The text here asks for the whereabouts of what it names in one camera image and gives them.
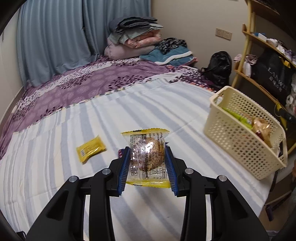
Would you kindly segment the small yellow snack packet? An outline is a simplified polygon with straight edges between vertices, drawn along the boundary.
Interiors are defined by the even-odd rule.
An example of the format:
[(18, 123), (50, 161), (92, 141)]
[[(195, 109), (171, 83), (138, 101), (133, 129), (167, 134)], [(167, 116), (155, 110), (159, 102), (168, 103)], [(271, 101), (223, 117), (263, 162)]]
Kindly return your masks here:
[(81, 163), (86, 162), (92, 156), (104, 151), (106, 151), (106, 145), (99, 136), (96, 136), (76, 148), (78, 159)]

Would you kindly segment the cream perforated plastic basket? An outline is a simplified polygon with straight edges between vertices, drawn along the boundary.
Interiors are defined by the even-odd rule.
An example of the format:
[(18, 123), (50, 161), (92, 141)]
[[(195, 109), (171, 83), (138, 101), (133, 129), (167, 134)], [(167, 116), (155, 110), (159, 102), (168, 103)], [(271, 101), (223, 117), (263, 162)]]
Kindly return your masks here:
[[(227, 113), (227, 108), (238, 114), (248, 114), (266, 120), (271, 127), (270, 148), (252, 129)], [(287, 141), (280, 123), (262, 106), (233, 87), (226, 86), (210, 97), (210, 112), (204, 134), (262, 180), (279, 169), (287, 167)]]

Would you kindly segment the blue soda biscuit pack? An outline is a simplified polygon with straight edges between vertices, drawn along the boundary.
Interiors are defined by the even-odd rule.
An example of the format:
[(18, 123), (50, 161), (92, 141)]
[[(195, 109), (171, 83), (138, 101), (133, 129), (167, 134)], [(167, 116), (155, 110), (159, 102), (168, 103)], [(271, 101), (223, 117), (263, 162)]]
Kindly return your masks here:
[(120, 150), (118, 150), (118, 157), (119, 158), (122, 158), (122, 157), (124, 157), (125, 156), (125, 149), (120, 149)]

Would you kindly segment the brown paper snack bag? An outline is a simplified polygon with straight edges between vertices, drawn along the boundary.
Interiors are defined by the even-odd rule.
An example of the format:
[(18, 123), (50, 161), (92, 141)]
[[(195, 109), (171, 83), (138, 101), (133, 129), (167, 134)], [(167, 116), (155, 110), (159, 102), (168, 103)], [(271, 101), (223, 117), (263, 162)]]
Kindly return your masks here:
[(252, 131), (260, 137), (270, 148), (272, 144), (270, 141), (270, 124), (262, 118), (254, 118), (252, 121)]

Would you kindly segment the oat cookie yellow-edged pack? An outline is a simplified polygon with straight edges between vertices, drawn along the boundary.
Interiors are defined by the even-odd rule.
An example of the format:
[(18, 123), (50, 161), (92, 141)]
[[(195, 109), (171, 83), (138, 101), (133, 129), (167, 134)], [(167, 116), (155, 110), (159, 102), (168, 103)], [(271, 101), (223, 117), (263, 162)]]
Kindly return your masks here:
[(169, 188), (165, 165), (164, 128), (148, 128), (122, 132), (130, 147), (130, 163), (126, 183), (133, 186)]

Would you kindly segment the green seaweed snack bag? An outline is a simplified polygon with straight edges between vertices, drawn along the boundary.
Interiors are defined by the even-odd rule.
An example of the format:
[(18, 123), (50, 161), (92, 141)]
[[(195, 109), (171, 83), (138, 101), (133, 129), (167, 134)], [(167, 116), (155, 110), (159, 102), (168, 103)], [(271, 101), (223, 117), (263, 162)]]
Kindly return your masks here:
[(222, 109), (225, 110), (227, 113), (231, 114), (234, 118), (236, 118), (238, 121), (240, 121), (248, 129), (251, 130), (253, 128), (253, 120), (250, 115), (248, 115), (246, 113), (238, 114), (238, 113), (231, 111), (227, 108), (222, 108)]

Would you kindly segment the striped white blue bedsheet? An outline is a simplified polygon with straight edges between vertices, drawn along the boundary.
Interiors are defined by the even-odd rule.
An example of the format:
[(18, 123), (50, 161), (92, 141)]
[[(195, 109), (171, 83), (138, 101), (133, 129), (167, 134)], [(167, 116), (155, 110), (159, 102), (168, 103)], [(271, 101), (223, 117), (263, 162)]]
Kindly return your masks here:
[[(27, 232), (71, 176), (94, 175), (126, 146), (122, 132), (165, 128), (175, 157), (204, 176), (225, 175), (260, 214), (272, 179), (254, 178), (203, 133), (212, 92), (164, 78), (73, 105), (15, 133), (1, 160), (1, 211), (12, 228)], [(106, 151), (86, 162), (76, 148), (99, 136)]]

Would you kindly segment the white plastic bags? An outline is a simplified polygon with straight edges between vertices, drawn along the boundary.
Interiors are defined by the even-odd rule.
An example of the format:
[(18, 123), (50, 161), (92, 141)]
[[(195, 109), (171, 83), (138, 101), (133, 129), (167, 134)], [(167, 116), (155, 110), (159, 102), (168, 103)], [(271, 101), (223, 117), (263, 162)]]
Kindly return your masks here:
[(291, 90), (287, 96), (285, 107), (291, 115), (296, 117), (296, 74), (292, 76)]

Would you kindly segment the purple floral bedspread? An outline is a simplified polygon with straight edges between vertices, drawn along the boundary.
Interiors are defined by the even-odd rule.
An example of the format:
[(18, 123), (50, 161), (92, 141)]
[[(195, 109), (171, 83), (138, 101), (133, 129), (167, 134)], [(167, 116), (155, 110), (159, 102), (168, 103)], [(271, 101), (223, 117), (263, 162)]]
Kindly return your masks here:
[(29, 86), (4, 124), (1, 134), (1, 156), (6, 153), (13, 133), (20, 132), (46, 116), (96, 96), (124, 90), (136, 83), (152, 81), (160, 74), (178, 73), (175, 81), (185, 81), (217, 92), (218, 88), (201, 70), (186, 63), (178, 66), (157, 65), (138, 58), (110, 60), (101, 57), (96, 62), (56, 75), (38, 87)]

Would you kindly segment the black backpack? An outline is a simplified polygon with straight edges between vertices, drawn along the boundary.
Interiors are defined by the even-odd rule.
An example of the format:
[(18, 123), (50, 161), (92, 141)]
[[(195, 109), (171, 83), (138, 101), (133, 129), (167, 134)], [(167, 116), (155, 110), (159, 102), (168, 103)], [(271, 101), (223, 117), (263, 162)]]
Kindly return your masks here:
[(220, 90), (229, 85), (231, 72), (232, 60), (226, 51), (214, 53), (208, 67), (201, 69), (201, 74), (215, 90)]

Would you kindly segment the wooden bamboo shelf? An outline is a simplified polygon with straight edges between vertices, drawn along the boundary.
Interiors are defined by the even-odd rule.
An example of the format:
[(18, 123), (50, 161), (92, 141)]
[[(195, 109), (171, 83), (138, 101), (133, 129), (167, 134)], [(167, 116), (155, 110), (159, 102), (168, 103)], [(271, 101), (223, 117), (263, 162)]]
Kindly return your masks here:
[(246, 1), (248, 22), (242, 57), (232, 86), (266, 108), (285, 130), (288, 154), (295, 154), (295, 106), (287, 97), (295, 78), (295, 21), (289, 1)]

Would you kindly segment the black LANWEI shopping bag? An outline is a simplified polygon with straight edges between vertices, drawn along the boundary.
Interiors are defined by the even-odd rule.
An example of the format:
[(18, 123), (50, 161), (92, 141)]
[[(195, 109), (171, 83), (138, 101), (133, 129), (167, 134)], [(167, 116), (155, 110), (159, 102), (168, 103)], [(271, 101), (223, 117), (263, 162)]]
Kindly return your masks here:
[(285, 61), (276, 51), (265, 49), (252, 66), (251, 78), (266, 89), (282, 105), (286, 105), (290, 94), (294, 67), (285, 65)]

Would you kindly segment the pink clothes on shelf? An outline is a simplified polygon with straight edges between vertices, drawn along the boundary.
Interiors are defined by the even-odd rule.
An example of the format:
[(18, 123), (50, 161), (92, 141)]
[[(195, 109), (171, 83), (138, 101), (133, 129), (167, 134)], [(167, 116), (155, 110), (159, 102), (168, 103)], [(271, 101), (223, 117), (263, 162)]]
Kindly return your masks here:
[[(234, 57), (234, 63), (239, 63), (242, 59), (242, 55), (238, 54)], [(253, 54), (247, 54), (242, 66), (242, 73), (247, 77), (252, 75), (252, 66), (256, 64), (258, 57)]]

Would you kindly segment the blue folded blanket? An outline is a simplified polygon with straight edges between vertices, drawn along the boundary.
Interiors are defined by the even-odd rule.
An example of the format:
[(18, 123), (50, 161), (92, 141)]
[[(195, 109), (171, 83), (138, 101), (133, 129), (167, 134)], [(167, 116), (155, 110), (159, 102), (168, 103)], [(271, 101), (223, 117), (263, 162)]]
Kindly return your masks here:
[(163, 54), (159, 49), (154, 49), (146, 55), (140, 55), (140, 60), (151, 61), (158, 65), (181, 66), (195, 62), (193, 53), (186, 47), (178, 46)]

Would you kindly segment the lilac pillow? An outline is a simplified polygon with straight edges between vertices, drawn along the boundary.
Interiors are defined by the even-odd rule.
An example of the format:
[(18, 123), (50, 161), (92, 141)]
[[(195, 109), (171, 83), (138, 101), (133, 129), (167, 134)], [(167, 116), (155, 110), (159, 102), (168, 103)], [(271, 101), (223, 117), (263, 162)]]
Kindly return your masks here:
[(114, 44), (107, 38), (107, 47), (104, 50), (104, 56), (111, 60), (120, 60), (138, 57), (140, 55), (149, 54), (154, 49), (154, 45), (140, 47), (140, 48), (130, 48), (123, 44)]

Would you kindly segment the purple sneakers on shelf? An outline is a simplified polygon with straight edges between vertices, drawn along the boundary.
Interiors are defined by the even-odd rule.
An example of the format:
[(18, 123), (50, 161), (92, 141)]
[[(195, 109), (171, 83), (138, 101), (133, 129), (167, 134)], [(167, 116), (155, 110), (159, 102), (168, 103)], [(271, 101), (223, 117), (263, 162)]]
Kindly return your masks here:
[(286, 58), (288, 60), (290, 60), (292, 62), (292, 64), (296, 65), (296, 56), (295, 56), (295, 52), (293, 52), (292, 50), (285, 50), (284, 55), (286, 56)]

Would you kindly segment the blue grey curtain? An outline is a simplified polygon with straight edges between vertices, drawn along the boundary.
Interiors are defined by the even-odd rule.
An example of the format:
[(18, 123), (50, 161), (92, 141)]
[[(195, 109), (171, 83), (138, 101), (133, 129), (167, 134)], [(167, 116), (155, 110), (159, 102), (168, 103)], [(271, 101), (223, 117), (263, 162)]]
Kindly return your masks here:
[(26, 1), (16, 33), (23, 86), (96, 61), (107, 46), (108, 24), (127, 16), (151, 16), (151, 1)]

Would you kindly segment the black leopard print cloth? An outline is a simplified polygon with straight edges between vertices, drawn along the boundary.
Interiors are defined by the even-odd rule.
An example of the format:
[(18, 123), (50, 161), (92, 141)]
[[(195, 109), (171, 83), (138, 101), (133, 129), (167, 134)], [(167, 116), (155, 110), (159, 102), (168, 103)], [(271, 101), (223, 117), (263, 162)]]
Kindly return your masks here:
[(161, 40), (158, 44), (156, 44), (155, 49), (159, 50), (162, 54), (167, 54), (171, 50), (176, 49), (180, 46), (187, 48), (186, 41), (183, 39), (170, 37)]

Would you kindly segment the pink folded quilt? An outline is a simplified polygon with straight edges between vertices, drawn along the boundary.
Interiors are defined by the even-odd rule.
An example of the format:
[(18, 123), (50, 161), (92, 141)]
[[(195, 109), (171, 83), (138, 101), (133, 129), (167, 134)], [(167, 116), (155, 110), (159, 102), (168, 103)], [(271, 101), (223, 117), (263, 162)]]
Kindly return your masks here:
[(149, 31), (146, 34), (142, 34), (133, 39), (125, 41), (124, 45), (130, 48), (141, 48), (149, 45), (157, 44), (161, 41), (162, 34), (159, 30)]

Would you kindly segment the folded grey blankets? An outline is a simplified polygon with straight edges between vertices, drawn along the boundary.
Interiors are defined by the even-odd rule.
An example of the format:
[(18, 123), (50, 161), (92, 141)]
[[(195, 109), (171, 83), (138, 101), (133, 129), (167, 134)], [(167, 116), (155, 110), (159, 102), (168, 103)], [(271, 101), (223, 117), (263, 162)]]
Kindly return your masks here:
[(124, 44), (150, 31), (163, 28), (157, 19), (147, 16), (124, 16), (109, 22), (109, 39), (113, 44)]

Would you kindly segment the beige wall socket plate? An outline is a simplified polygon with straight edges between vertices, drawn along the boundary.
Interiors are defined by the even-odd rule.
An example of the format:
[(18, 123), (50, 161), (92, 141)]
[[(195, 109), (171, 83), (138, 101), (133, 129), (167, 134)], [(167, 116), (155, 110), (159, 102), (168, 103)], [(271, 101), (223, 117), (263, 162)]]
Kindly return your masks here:
[(222, 29), (219, 29), (219, 28), (216, 28), (215, 36), (226, 39), (226, 40), (229, 40), (229, 41), (232, 39), (232, 33), (231, 32), (228, 32), (228, 31), (225, 31), (225, 30), (222, 30)]

